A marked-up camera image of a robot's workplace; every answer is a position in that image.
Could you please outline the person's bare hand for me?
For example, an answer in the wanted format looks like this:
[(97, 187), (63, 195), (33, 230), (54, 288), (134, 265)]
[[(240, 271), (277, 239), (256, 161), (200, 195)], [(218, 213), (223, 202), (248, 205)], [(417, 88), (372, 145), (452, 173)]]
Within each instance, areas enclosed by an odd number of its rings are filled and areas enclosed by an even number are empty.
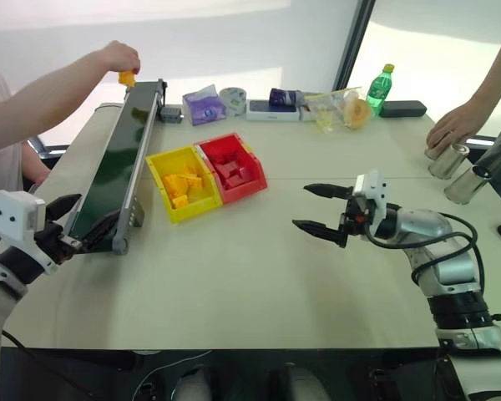
[(114, 40), (104, 46), (100, 53), (104, 68), (108, 72), (131, 71), (137, 74), (140, 71), (139, 53), (125, 43)]
[(475, 102), (458, 106), (445, 114), (428, 132), (429, 150), (444, 150), (448, 145), (475, 135), (486, 122), (483, 107)]

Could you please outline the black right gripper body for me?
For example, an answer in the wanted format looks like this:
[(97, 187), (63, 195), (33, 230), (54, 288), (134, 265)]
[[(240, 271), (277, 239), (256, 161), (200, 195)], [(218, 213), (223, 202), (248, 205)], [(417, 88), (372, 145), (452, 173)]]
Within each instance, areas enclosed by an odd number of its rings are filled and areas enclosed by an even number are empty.
[(341, 213), (339, 222), (340, 239), (346, 241), (349, 236), (365, 234), (366, 224), (374, 222), (377, 203), (364, 196), (350, 196), (346, 209)]

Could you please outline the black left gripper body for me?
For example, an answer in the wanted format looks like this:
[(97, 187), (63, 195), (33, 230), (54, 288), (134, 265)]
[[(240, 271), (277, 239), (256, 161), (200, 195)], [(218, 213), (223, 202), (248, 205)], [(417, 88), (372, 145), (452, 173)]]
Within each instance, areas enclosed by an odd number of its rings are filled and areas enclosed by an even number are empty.
[(48, 222), (43, 230), (36, 232), (34, 239), (38, 248), (56, 264), (63, 264), (84, 250), (80, 240), (66, 236), (63, 228), (54, 222)]

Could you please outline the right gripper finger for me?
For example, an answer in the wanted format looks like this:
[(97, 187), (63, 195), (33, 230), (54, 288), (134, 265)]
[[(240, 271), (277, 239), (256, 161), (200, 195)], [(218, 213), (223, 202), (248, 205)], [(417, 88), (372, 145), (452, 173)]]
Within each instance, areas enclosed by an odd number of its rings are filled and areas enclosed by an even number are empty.
[(333, 242), (341, 248), (346, 247), (346, 232), (342, 223), (336, 229), (317, 221), (293, 220), (292, 223), (311, 236)]
[(333, 184), (315, 183), (305, 185), (304, 190), (311, 192), (314, 195), (326, 198), (338, 198), (343, 200), (348, 200), (352, 196), (353, 187), (352, 186), (340, 186)]

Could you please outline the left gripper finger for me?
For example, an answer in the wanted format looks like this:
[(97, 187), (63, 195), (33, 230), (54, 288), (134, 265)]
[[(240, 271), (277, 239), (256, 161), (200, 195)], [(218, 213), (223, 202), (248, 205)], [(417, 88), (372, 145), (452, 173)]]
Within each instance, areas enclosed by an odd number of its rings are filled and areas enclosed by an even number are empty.
[(62, 195), (48, 203), (46, 205), (45, 219), (47, 221), (59, 220), (73, 209), (81, 197), (81, 194)]
[(119, 211), (112, 211), (94, 222), (89, 231), (82, 237), (80, 250), (83, 252), (93, 251), (114, 230), (118, 220)]

